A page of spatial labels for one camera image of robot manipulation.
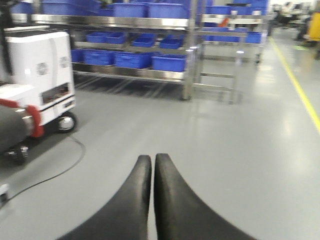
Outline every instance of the yellow floor line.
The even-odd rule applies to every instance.
[[[310,100],[308,99],[305,91],[302,89],[298,79],[296,78],[296,76],[294,75],[293,71],[291,70],[286,58],[284,57],[284,55],[282,54],[282,52],[280,51],[279,47],[277,46],[275,40],[270,37],[269,38],[275,52],[277,53],[278,57],[280,58],[282,65],[286,71],[286,73],[288,74],[296,92],[298,93],[301,101],[303,102],[305,109],[307,110],[308,114],[310,115],[312,121],[315,124],[316,129],[318,130],[318,133],[320,134],[320,118],[317,114],[317,112],[315,111],[315,108],[313,107],[313,105],[311,104]]]

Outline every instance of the black cable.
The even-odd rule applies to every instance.
[[[28,186],[27,188],[19,191],[19,192],[16,193],[14,196],[8,198],[7,201],[5,201],[4,205],[7,204],[8,202],[10,202],[12,199],[16,198],[17,196],[19,196],[20,194],[24,193],[25,191],[27,191],[27,190],[29,190],[29,189],[32,189],[32,188],[34,188],[35,186],[38,186],[38,185],[43,184],[43,183],[45,183],[45,182],[48,182],[48,181],[50,181],[50,180],[52,180],[52,179],[55,179],[55,178],[57,178],[57,177],[65,174],[65,173],[67,173],[68,171],[70,171],[71,169],[73,169],[74,167],[76,167],[76,166],[84,159],[84,157],[85,157],[85,155],[86,155],[86,152],[87,152],[86,146],[85,146],[82,142],[80,142],[78,139],[76,139],[75,137],[73,137],[73,136],[69,136],[69,138],[71,138],[75,143],[77,143],[77,144],[81,147],[81,156],[79,157],[79,159],[78,159],[72,166],[70,166],[69,168],[67,168],[67,169],[64,170],[63,172],[61,172],[61,173],[59,173],[59,174],[57,174],[57,175],[55,175],[55,176],[52,176],[52,177],[50,177],[50,178],[47,178],[47,179],[45,179],[45,180],[43,180],[43,181],[37,182],[37,183],[35,183],[35,184],[31,185],[31,186]]]

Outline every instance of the stainless steel rack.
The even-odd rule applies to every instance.
[[[215,23],[215,24],[221,24],[223,22],[223,20],[225,19],[229,19],[228,20],[228,25],[231,27],[234,27],[236,25],[246,25],[246,26],[256,26],[258,27],[257,32],[261,32],[262,33],[262,39],[261,39],[261,43],[243,43],[243,47],[244,48],[255,48],[255,62],[258,64],[261,62],[262,59],[262,53],[264,50],[264,47],[266,45],[266,40],[267,40],[267,35],[268,35],[268,31],[267,31],[267,21],[269,19],[269,16],[267,15],[223,15],[223,14],[204,14],[202,16],[202,22],[203,23]],[[230,46],[230,47],[234,47],[237,44],[236,43],[226,43],[226,42],[205,42],[205,45],[211,45],[211,46]],[[209,59],[212,59],[214,57],[218,57],[216,55],[207,55],[206,56]],[[219,56],[220,59],[230,59],[230,57],[225,57],[225,56]]]
[[[234,74],[203,73],[202,60],[203,49],[208,43],[202,41],[201,36],[234,36],[242,39],[238,43],[239,49],[243,47],[245,33],[228,32],[208,32],[202,30],[202,18],[221,19],[219,15],[202,15],[197,13],[198,1],[192,0],[189,19],[179,18],[136,18],[136,17],[103,17],[103,16],[69,16],[69,15],[46,15],[46,14],[14,14],[13,19],[16,23],[46,24],[54,28],[69,29],[71,38],[75,36],[75,30],[108,30],[115,32],[128,33],[156,33],[156,34],[184,34],[184,45],[179,49],[160,48],[158,44],[153,47],[135,47],[129,42],[124,44],[91,43],[85,41],[75,41],[73,46],[76,48],[109,49],[126,52],[162,52],[164,54],[183,54],[186,55],[186,68],[184,72],[159,71],[152,69],[132,69],[116,66],[88,65],[84,63],[73,63],[73,70],[80,74],[102,75],[112,78],[134,79],[152,82],[164,82],[180,84],[183,86],[181,98],[189,100],[193,97],[194,88],[213,89],[218,91],[230,92],[230,103],[234,102],[237,88],[238,71],[241,64],[241,54],[238,54],[236,71]],[[225,78],[232,80],[232,87],[215,86],[202,84],[202,76],[212,78]]]

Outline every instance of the blue crate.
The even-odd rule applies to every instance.
[[[81,8],[83,10],[86,10],[87,12],[92,12],[92,13],[97,13],[101,7],[101,2],[98,0],[43,0],[42,3],[61,4],[62,8],[66,7],[66,6],[63,6],[65,4],[73,5],[76,8]]]
[[[231,7],[230,6],[207,6],[208,14],[215,15],[230,15]]]
[[[214,22],[205,22],[204,23],[204,27],[210,27],[210,28],[214,28],[214,27],[216,27],[218,24],[217,23],[214,23]]]
[[[65,2],[52,3],[43,1],[41,4],[42,13],[48,15],[72,15],[72,16],[90,16],[92,13],[86,9]]]
[[[49,15],[92,16],[98,13],[101,3],[96,0],[43,0],[42,13]]]
[[[14,5],[10,10],[12,14],[32,14],[34,12],[32,4],[24,1],[20,1],[18,4]]]
[[[227,27],[204,27],[203,31],[205,31],[205,32],[226,32],[226,31],[228,31],[228,28]],[[205,41],[213,41],[214,40],[214,36],[210,36],[210,35],[204,35],[201,37]]]
[[[253,11],[261,11],[261,15],[267,15],[268,8],[267,7],[251,7],[250,14],[253,14]]]
[[[251,0],[251,7],[267,8],[269,0]]]
[[[149,18],[155,19],[187,19],[189,11],[183,4],[150,3]]]
[[[84,62],[89,65],[113,65],[115,63],[115,52],[107,50],[84,51]]]
[[[72,49],[71,50],[71,61],[73,63],[84,62],[85,61],[85,51],[87,51],[87,49]]]
[[[248,36],[245,39],[245,42],[248,44],[259,44],[261,43],[262,33],[261,32],[248,32]]]
[[[114,10],[113,8],[101,8],[99,9],[97,16],[101,17],[113,17],[114,16]]]
[[[160,42],[159,47],[161,49],[178,49],[183,43],[184,41],[182,39],[165,38]]]
[[[252,0],[233,0],[234,4],[251,4]]]
[[[123,32],[112,32],[105,38],[107,44],[124,44],[125,41],[126,38]]]
[[[185,38],[184,34],[169,34],[165,37],[166,39],[183,40]]]
[[[118,52],[115,54],[115,65],[121,68],[144,69],[152,65],[153,52],[132,53]]]
[[[138,37],[136,40],[132,41],[132,46],[134,47],[151,48],[153,45],[155,45],[154,38]]]
[[[153,56],[152,65],[154,70],[183,72],[186,68],[186,56],[171,54]]]
[[[89,43],[106,43],[107,37],[111,33],[108,31],[95,31],[86,36],[86,40]]]
[[[240,40],[237,36],[213,36],[213,41],[238,43]]]
[[[139,35],[139,38],[145,38],[145,39],[156,39],[156,34],[154,33],[141,33]]]
[[[214,0],[205,0],[205,5],[206,6],[212,6],[215,3]]]
[[[130,0],[129,3],[154,3],[156,0]]]
[[[237,11],[237,15],[251,15],[252,13],[249,6],[231,6],[231,11]]]
[[[145,3],[114,3],[114,16],[125,18],[146,18],[148,5]]]

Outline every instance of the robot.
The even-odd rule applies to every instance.
[[[70,110],[76,99],[69,35],[43,27],[12,28],[6,13],[13,2],[18,1],[0,0],[0,18],[6,19],[0,23],[0,154],[22,165],[26,138],[40,138],[52,123],[60,133],[75,129]]]

